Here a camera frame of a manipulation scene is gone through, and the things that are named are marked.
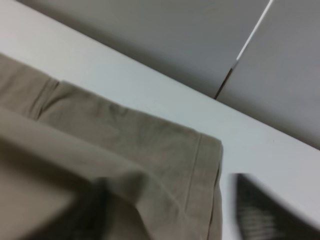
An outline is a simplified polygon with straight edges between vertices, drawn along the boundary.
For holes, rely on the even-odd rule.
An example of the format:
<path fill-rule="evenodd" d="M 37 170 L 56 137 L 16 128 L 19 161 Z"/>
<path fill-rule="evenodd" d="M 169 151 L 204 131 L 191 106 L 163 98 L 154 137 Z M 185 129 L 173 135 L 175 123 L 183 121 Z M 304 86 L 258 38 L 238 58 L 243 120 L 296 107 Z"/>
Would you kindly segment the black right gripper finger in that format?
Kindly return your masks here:
<path fill-rule="evenodd" d="M 241 240 L 291 240 L 291 214 L 245 174 L 235 178 L 234 218 Z"/>

